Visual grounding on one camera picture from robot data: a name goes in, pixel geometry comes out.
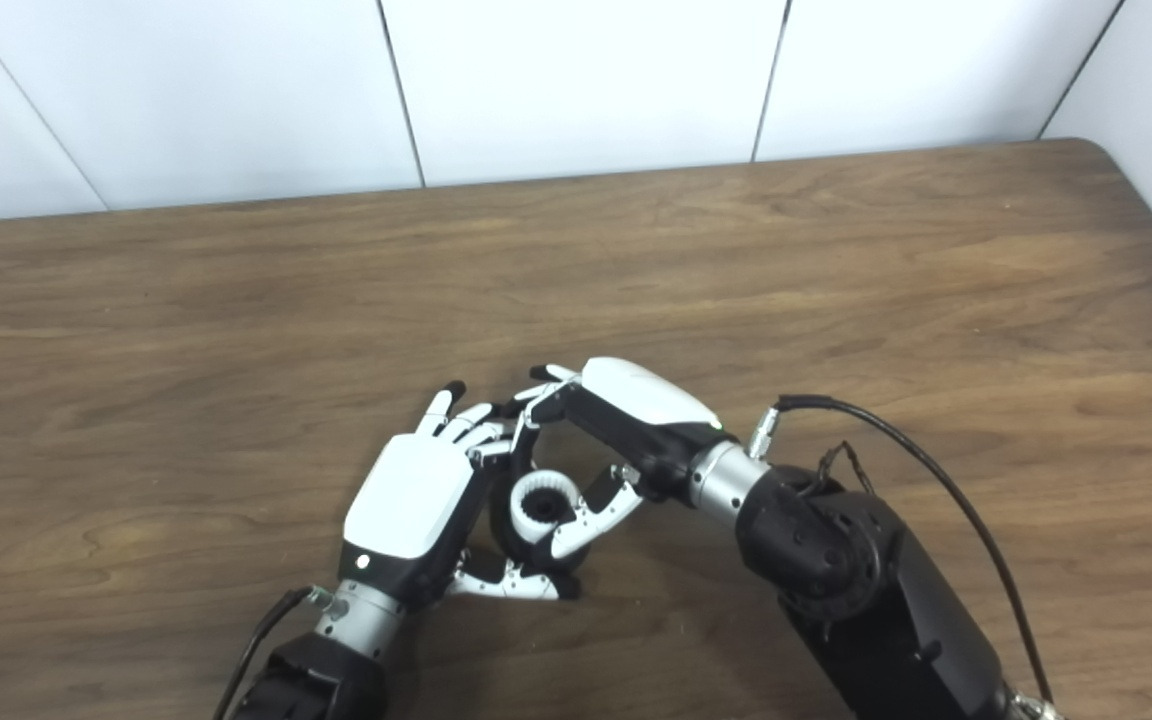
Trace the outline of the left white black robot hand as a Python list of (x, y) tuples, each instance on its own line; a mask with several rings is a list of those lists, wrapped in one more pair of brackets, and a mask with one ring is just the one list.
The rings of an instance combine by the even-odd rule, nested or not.
[(392, 435), (346, 511), (339, 582), (406, 611), (448, 594), (575, 601), (579, 579), (468, 547), (490, 492), (506, 473), (516, 430), (493, 402), (458, 410), (465, 382), (445, 384), (416, 427)]

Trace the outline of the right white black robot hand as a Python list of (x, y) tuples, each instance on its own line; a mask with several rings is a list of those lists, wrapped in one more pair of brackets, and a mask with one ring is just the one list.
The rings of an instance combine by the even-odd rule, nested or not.
[[(589, 544), (643, 501), (698, 506), (723, 456), (742, 454), (708, 406), (631, 361), (591, 357), (579, 372), (547, 364), (531, 377), (540, 386), (503, 409), (516, 420), (516, 438), (509, 482), (493, 495), (492, 528), (511, 559), (536, 569), (573, 571)], [(558, 420), (616, 452), (621, 465), (605, 469), (586, 491), (558, 470), (536, 468), (541, 429)]]

